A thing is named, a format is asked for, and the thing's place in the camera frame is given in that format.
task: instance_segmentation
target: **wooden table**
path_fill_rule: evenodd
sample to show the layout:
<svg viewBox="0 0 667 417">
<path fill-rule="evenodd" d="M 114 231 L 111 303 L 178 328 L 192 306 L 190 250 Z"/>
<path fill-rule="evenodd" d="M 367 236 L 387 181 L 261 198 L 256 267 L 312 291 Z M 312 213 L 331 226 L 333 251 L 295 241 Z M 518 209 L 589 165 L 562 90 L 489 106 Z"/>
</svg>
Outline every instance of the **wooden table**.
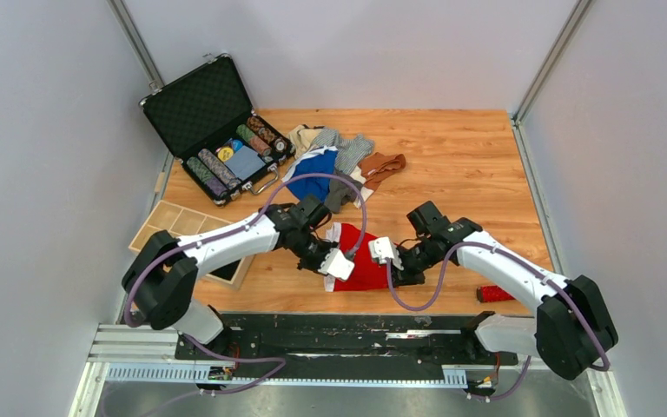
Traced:
<svg viewBox="0 0 667 417">
<path fill-rule="evenodd" d="M 390 236 L 395 242 L 413 237 L 406 214 L 432 200 L 452 221 L 469 217 L 512 250 L 542 267 L 551 267 L 504 111 L 270 109 L 259 113 L 283 134 L 302 123 L 325 125 L 345 138 L 364 133 L 375 141 L 375 151 L 406 156 L 406 169 L 385 180 L 367 201 L 367 232 Z M 289 165 L 282 167 L 283 173 Z M 269 193 L 244 193 L 227 207 L 217 208 L 176 162 L 164 199 L 237 222 L 257 210 Z M 285 189 L 276 201 L 297 199 Z M 348 204 L 333 220 L 359 227 L 360 219 L 360 211 Z M 257 255 L 238 291 L 200 281 L 195 297 L 223 311 L 407 314 L 386 289 L 327 293 L 323 278 L 297 270 L 297 261 L 285 250 Z M 399 288 L 401 298 L 413 305 L 423 304 L 433 294 L 438 274 L 438 267 L 431 268 L 425 285 Z M 475 289 L 489 283 L 452 265 L 439 299 L 425 314 L 477 314 L 487 309 L 527 314 L 516 301 L 479 304 Z"/>
</svg>

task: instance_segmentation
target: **white wall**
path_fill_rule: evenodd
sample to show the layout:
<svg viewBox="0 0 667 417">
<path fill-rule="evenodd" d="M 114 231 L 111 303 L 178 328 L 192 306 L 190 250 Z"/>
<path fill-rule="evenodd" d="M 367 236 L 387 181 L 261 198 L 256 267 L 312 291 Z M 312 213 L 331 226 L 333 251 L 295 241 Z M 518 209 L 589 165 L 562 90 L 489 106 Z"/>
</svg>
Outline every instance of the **white wall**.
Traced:
<svg viewBox="0 0 667 417">
<path fill-rule="evenodd" d="M 164 156 L 104 1 L 0 1 L 0 416 L 64 416 Z"/>
<path fill-rule="evenodd" d="M 232 54 L 258 108 L 517 107 L 575 0 L 126 0 L 165 82 Z"/>
<path fill-rule="evenodd" d="M 667 415 L 667 2 L 596 2 L 525 126 L 566 269 L 617 325 L 630 415 Z"/>
</svg>

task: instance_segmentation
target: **blue cloth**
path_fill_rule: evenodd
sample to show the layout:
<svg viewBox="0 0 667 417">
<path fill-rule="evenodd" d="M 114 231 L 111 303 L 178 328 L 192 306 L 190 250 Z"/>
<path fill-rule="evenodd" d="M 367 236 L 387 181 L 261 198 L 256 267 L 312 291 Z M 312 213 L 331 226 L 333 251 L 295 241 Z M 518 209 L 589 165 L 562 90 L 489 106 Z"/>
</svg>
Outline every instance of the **blue cloth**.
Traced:
<svg viewBox="0 0 667 417">
<path fill-rule="evenodd" d="M 264 162 L 257 155 L 257 152 L 246 146 L 237 150 L 224 163 L 242 181 L 246 181 L 252 174 L 264 168 Z"/>
<path fill-rule="evenodd" d="M 298 175 L 312 173 L 333 174 L 338 154 L 339 152 L 335 150 L 327 150 L 321 155 L 301 160 L 295 166 L 293 178 Z M 298 197 L 298 200 L 302 200 L 307 195 L 312 194 L 318 197 L 321 202 L 324 202 L 328 195 L 328 183 L 330 181 L 328 178 L 306 178 L 298 182 L 293 182 L 287 186 L 287 189 Z"/>
</svg>

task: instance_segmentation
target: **briefcase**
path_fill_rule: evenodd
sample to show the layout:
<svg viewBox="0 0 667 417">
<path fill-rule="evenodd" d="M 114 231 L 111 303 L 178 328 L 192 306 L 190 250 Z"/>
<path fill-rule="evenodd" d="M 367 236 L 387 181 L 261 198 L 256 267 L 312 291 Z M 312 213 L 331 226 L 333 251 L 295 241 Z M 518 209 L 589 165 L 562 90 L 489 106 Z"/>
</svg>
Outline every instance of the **briefcase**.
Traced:
<svg viewBox="0 0 667 417">
<path fill-rule="evenodd" d="M 244 191 L 264 191 L 295 154 L 295 146 L 254 112 L 226 54 L 154 91 L 139 105 L 170 153 L 218 206 Z M 270 172 L 274 178 L 259 186 Z"/>
</svg>

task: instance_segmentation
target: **brown cloth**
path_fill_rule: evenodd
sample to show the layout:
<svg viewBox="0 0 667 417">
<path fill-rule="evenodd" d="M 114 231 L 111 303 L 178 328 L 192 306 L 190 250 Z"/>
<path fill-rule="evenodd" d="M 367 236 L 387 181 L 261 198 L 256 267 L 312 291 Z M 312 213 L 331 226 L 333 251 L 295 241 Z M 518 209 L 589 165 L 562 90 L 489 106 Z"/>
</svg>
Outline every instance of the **brown cloth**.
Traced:
<svg viewBox="0 0 667 417">
<path fill-rule="evenodd" d="M 403 170 L 405 165 L 404 155 L 382 155 L 380 152 L 375 152 L 374 155 L 359 162 L 361 174 L 367 179 L 364 186 L 372 191 L 376 190 L 387 177 Z"/>
</svg>

